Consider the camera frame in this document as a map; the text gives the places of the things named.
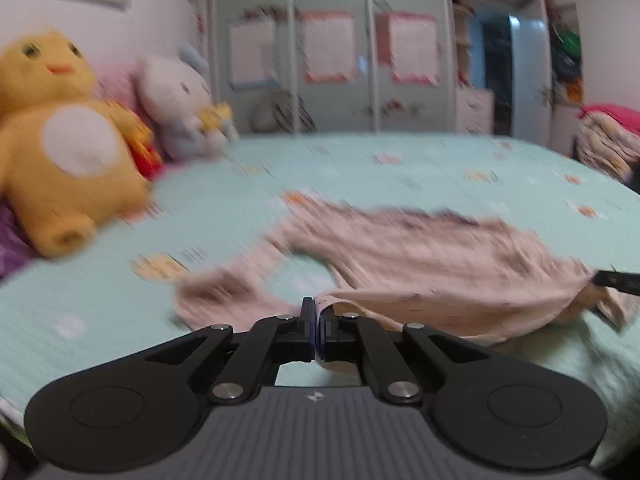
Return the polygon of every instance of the pink blanket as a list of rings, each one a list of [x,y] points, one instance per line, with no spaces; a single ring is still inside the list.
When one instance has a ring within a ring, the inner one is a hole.
[[[299,305],[274,298],[262,281],[300,252],[324,262],[337,282],[316,297],[320,309],[359,312],[390,330],[422,322],[497,343],[595,305],[622,322],[638,305],[591,285],[592,270],[554,257],[535,233],[501,221],[310,200],[227,269],[188,277],[177,312],[194,330],[227,323],[236,332],[263,317],[296,314]]]
[[[606,113],[608,116],[615,119],[621,126],[633,134],[640,136],[640,112],[637,112],[636,110],[625,108],[623,106],[598,103],[583,107],[578,118],[582,119],[590,112]]]

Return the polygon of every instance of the bed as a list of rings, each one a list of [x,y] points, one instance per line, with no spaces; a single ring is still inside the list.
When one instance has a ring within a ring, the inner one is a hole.
[[[352,205],[449,209],[534,229],[560,256],[597,269],[640,271],[640,200],[613,179],[545,148],[511,139],[388,133],[255,137],[225,160],[196,162],[158,181],[156,206],[104,227],[82,253],[39,261],[0,288],[0,397],[19,419],[56,378],[184,334],[174,288],[136,263],[166,255],[189,270],[227,263],[287,214],[292,192]],[[292,258],[271,292],[298,302],[334,284]],[[501,350],[571,375],[606,404],[610,427],[594,465],[636,444],[640,321],[620,334],[591,314]],[[281,368],[278,384],[353,384],[317,364]]]

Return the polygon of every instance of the poster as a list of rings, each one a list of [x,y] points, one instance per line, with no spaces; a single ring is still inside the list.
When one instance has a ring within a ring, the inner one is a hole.
[[[229,84],[234,90],[276,86],[276,23],[272,18],[229,24]]]
[[[311,83],[356,82],[358,53],[350,12],[304,12],[305,78]]]
[[[397,83],[440,85],[440,49],[433,16],[389,14],[392,77]]]

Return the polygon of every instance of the doorway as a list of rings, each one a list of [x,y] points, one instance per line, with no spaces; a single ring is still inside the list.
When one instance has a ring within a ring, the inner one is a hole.
[[[476,7],[471,20],[472,83],[494,93],[494,135],[513,137],[513,43],[510,16]]]

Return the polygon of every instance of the small yellow plush toy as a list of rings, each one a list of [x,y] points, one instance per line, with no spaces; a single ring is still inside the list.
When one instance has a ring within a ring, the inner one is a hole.
[[[149,201],[127,145],[148,145],[151,133],[130,110],[92,99],[96,83],[61,34],[0,54],[0,194],[43,256],[80,248],[97,224]]]
[[[239,135],[234,123],[234,114],[228,103],[207,105],[198,112],[198,118],[202,122],[204,132],[219,130],[230,142],[238,140]]]

